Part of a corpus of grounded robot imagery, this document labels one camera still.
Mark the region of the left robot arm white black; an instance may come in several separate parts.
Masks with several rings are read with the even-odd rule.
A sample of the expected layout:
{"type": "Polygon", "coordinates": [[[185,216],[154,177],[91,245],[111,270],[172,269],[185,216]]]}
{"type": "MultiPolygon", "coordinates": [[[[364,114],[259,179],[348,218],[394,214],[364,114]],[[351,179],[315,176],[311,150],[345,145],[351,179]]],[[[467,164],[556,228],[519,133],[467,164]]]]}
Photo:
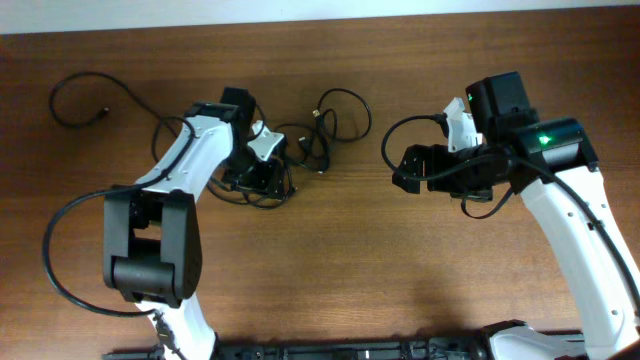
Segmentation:
{"type": "Polygon", "coordinates": [[[259,201],[286,197],[286,171],[273,156],[286,138],[254,121],[257,108],[248,90],[233,87],[217,103],[194,103],[157,166],[130,192],[106,196],[104,282],[147,314],[158,337],[148,350],[112,358],[213,358],[216,333],[196,295],[203,262],[196,203],[219,166],[233,191],[259,201]]]}

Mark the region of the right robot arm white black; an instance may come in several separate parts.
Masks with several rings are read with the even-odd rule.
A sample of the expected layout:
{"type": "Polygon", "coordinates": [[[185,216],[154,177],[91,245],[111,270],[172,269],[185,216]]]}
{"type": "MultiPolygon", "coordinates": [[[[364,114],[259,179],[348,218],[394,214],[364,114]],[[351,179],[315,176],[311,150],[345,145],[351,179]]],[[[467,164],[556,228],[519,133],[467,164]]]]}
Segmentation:
{"type": "Polygon", "coordinates": [[[409,193],[443,192],[489,202],[507,185],[550,244],[581,321],[571,339],[510,320],[467,343],[473,359],[635,359],[639,355],[639,269],[609,207],[597,154],[570,117],[541,121],[521,76],[469,85],[433,116],[443,145],[413,145],[392,166],[409,193]]]}

